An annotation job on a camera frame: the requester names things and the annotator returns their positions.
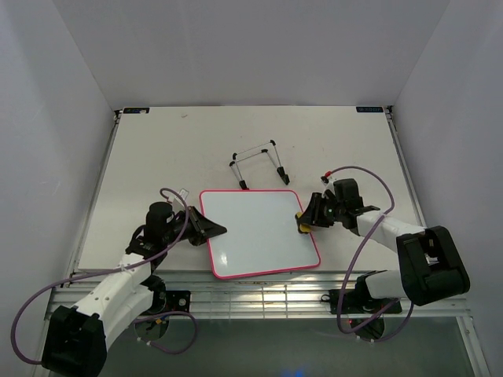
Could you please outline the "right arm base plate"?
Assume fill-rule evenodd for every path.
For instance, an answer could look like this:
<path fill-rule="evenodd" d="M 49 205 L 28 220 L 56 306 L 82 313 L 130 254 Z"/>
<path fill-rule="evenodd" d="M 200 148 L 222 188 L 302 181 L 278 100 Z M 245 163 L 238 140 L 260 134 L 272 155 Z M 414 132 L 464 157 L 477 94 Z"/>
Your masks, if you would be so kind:
<path fill-rule="evenodd" d="M 339 301 L 340 290 L 332 289 L 323 294 L 320 298 L 322 303 L 329 304 L 329 312 L 332 315 L 337 313 L 337 304 Z M 389 314 L 402 313 L 400 302 L 392 298 L 363 298 L 361 295 L 349 290 L 343 298 L 342 314 L 374 314 L 390 304 L 390 308 L 386 311 Z"/>

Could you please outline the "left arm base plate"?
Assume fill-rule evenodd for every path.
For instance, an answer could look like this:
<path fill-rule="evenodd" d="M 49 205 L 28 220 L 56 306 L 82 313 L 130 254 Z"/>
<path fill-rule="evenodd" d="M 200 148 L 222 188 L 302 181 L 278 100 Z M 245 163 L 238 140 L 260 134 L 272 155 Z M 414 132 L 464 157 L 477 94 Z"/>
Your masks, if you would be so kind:
<path fill-rule="evenodd" d="M 160 294 L 161 313 L 167 312 L 190 312 L 191 291 L 165 291 Z"/>

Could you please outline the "pink framed whiteboard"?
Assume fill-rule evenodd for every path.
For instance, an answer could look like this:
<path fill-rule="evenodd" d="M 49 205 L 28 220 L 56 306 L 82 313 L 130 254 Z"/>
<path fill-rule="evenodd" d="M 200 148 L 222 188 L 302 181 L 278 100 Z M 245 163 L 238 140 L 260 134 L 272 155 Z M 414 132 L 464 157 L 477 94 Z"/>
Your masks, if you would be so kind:
<path fill-rule="evenodd" d="M 297 230 L 302 210 L 292 190 L 204 190 L 202 214 L 227 232 L 207 242 L 220 280 L 312 269 L 321 264 L 314 238 Z"/>

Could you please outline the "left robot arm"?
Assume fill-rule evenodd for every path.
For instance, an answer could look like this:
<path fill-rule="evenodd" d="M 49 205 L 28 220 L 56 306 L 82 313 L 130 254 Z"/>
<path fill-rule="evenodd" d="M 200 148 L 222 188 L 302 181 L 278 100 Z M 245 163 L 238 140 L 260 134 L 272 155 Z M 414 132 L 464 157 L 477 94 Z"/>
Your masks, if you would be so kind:
<path fill-rule="evenodd" d="M 145 224 L 133 233 L 115 273 L 107 275 L 73 306 L 59 306 L 50 318 L 42 352 L 45 369 L 62 376 L 97 376 L 114 341 L 141 318 L 185 316 L 169 309 L 166 284 L 155 275 L 169 246 L 188 240 L 198 247 L 227 231 L 196 208 L 174 212 L 168 202 L 150 205 Z"/>

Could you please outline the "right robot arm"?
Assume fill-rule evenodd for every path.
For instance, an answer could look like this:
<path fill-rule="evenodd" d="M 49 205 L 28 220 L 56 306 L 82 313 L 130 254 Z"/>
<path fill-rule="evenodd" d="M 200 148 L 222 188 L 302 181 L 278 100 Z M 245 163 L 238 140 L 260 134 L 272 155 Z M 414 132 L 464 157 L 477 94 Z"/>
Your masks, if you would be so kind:
<path fill-rule="evenodd" d="M 366 273 L 354 288 L 336 291 L 342 313 L 375 313 L 401 298 L 425 306 L 469 291 L 468 273 L 447 228 L 411 225 L 366 206 L 353 178 L 323 181 L 324 192 L 312 193 L 306 210 L 295 216 L 299 233 L 339 223 L 398 257 L 398 269 Z"/>

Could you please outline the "yellow bone-shaped eraser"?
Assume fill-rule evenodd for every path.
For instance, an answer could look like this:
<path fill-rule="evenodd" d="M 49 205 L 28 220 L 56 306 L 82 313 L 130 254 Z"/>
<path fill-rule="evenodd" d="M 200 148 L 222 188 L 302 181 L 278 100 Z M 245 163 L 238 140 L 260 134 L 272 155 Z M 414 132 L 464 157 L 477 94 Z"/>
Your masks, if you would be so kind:
<path fill-rule="evenodd" d="M 310 234 L 311 228 L 308 224 L 305 224 L 302 222 L 302 220 L 301 220 L 302 215 L 303 214 L 301 212 L 297 212 L 295 215 L 297 231 L 299 234 Z"/>

